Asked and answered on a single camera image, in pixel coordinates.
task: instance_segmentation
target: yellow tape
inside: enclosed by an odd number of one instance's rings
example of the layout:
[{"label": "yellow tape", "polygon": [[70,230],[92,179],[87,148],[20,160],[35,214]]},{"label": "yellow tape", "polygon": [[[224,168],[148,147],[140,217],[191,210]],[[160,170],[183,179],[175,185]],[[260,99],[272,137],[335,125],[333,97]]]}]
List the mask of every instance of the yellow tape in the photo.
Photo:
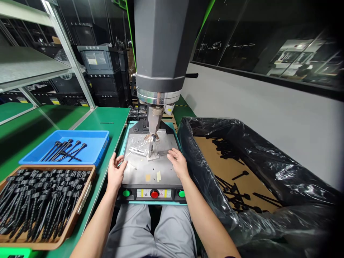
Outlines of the yellow tape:
[{"label": "yellow tape", "polygon": [[161,174],[160,174],[160,171],[157,172],[157,181],[159,182],[161,180]]}]

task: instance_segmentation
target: gray pants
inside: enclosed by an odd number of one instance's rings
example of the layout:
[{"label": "gray pants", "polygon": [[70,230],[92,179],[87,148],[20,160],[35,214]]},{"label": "gray pants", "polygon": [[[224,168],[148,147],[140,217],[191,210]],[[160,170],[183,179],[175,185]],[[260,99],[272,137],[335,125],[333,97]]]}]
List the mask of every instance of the gray pants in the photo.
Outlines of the gray pants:
[{"label": "gray pants", "polygon": [[165,205],[154,236],[148,205],[121,205],[107,238],[103,258],[196,257],[196,242],[187,206]]}]

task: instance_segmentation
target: hand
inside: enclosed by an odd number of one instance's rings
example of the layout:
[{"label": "hand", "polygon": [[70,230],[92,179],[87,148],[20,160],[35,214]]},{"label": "hand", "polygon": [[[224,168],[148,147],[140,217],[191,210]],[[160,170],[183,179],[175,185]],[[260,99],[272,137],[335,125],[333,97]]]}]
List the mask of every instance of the hand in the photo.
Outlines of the hand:
[{"label": "hand", "polygon": [[169,150],[168,153],[167,158],[171,161],[179,179],[182,180],[183,178],[190,177],[186,166],[186,159],[183,154],[175,148]]},{"label": "hand", "polygon": [[106,191],[111,194],[117,194],[119,188],[121,187],[123,181],[123,172],[127,165],[128,161],[124,161],[124,156],[121,155],[116,158],[116,152],[112,154],[112,157],[109,162],[109,168],[107,171],[107,189]]}]

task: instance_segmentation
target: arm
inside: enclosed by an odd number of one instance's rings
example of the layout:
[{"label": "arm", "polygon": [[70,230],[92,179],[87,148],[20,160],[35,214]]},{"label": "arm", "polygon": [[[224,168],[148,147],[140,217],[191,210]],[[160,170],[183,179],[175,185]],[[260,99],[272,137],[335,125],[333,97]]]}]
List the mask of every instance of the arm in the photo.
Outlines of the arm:
[{"label": "arm", "polygon": [[114,153],[109,162],[107,171],[107,189],[101,202],[87,225],[79,242],[74,248],[70,258],[99,258],[102,255],[104,245],[108,239],[112,215],[114,213],[117,193],[123,180],[123,172],[127,165],[124,156],[116,158]]},{"label": "arm", "polygon": [[209,257],[240,258],[235,244],[189,176],[183,154],[173,148],[167,158],[182,182],[192,222]]}]

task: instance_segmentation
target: control panel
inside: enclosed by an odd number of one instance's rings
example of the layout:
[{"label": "control panel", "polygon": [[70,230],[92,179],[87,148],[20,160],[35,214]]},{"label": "control panel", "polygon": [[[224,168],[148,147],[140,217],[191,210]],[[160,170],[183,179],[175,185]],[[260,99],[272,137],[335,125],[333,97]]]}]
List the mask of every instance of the control panel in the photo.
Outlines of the control panel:
[{"label": "control panel", "polygon": [[186,204],[183,189],[122,188],[118,200],[128,201],[174,201]]}]

